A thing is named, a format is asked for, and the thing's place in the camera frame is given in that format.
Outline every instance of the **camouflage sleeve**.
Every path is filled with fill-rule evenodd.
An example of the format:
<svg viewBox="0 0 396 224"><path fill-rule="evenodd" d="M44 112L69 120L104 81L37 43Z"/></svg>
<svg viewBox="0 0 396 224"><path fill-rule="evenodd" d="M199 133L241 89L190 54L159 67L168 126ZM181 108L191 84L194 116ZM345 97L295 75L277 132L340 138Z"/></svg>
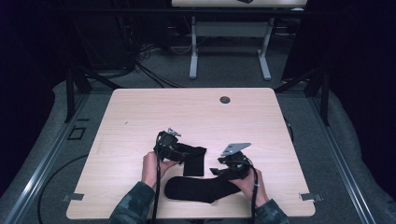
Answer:
<svg viewBox="0 0 396 224"><path fill-rule="evenodd" d="M256 223L259 224L288 224L289 218L279 208L274 200L256 208Z"/></svg>
<svg viewBox="0 0 396 224"><path fill-rule="evenodd" d="M117 204L110 216L109 223L146 223L154 195L154 190L151 187L143 182L137 182Z"/></svg>

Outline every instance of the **desk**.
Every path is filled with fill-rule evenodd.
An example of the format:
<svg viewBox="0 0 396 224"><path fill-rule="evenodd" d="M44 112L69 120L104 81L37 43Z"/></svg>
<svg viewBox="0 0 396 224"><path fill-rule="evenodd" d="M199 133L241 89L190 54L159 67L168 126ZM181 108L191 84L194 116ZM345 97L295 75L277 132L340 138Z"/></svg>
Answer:
<svg viewBox="0 0 396 224"><path fill-rule="evenodd" d="M231 102L223 104L222 96ZM309 190L273 90L129 89L113 92L75 190L84 197L71 201L67 216L109 218L140 180L142 158L158 132L169 127L181 134L180 143L207 148L203 178L214 177L209 168L226 168L217 158L228 144L251 143L243 153L262 170L268 196L288 216L315 213L312 202L299 198ZM182 174L183 166L177 165L163 177L157 218L250 217L242 192L212 204L167 199L167 180Z"/></svg>
<svg viewBox="0 0 396 224"><path fill-rule="evenodd" d="M172 0L172 7L269 7L276 9L304 7L305 5L306 0L253 0L249 4L237 0ZM257 50L257 55L264 80L271 80L265 53L270 41L273 23L274 19L270 19L268 22L202 22L196 21L195 17L192 17L190 78L197 78L197 36L250 36L263 37L262 47Z"/></svg>

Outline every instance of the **table leg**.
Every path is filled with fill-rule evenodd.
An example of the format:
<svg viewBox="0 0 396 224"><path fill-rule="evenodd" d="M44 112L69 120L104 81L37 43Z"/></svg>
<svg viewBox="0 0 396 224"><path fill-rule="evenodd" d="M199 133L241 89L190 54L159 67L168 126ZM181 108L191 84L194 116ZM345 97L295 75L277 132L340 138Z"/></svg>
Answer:
<svg viewBox="0 0 396 224"><path fill-rule="evenodd" d="M190 79L197 78L197 67L198 67L198 49L197 49L197 33L196 33L196 22L195 17L191 19L191 65L190 65Z"/></svg>
<svg viewBox="0 0 396 224"><path fill-rule="evenodd" d="M259 60L260 60L260 66L262 68L262 75L264 77L264 80L267 81L271 80L271 74L270 74L270 70L268 69L267 61L265 59L265 52L267 51L268 43L270 42L273 24L274 24L274 19L270 19L265 28L265 36L264 36L264 40L262 41L262 48L257 50L257 55L259 56Z"/></svg>

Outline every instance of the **black sock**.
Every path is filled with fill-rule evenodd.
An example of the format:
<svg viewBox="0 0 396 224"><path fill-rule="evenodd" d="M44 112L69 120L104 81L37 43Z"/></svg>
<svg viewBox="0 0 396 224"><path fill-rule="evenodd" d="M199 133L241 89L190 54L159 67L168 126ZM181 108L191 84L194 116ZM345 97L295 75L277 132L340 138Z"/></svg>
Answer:
<svg viewBox="0 0 396 224"><path fill-rule="evenodd" d="M175 176L169 179L165 186L165 195L169 199L202 203L213 203L239 191L236 185L218 177L198 179Z"/></svg>
<svg viewBox="0 0 396 224"><path fill-rule="evenodd" d="M184 160L184 176L204 176L204 158L206 148L191 147L177 143L178 150L189 153Z"/></svg>

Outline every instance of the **person's right hand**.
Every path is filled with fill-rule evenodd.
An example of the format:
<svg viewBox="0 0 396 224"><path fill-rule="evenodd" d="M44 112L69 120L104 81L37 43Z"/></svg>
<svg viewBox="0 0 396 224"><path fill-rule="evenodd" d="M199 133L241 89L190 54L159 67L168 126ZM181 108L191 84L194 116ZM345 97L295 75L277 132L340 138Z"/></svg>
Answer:
<svg viewBox="0 0 396 224"><path fill-rule="evenodd" d="M169 168L176 164L177 161L160 161L161 178ZM142 182L153 189L157 184L157 155L153 151L143 157Z"/></svg>
<svg viewBox="0 0 396 224"><path fill-rule="evenodd" d="M257 188L257 197L256 197L256 207L260 207L263 204L269 201L267 193L265 192L264 182L262 181L262 172L256 169L257 176L259 178ZM235 184L238 188L242 190L245 196L251 201L253 196L253 188L254 188L254 172L253 169L250 168L248 171L248 176L244 179L235 179L229 180L231 183Z"/></svg>

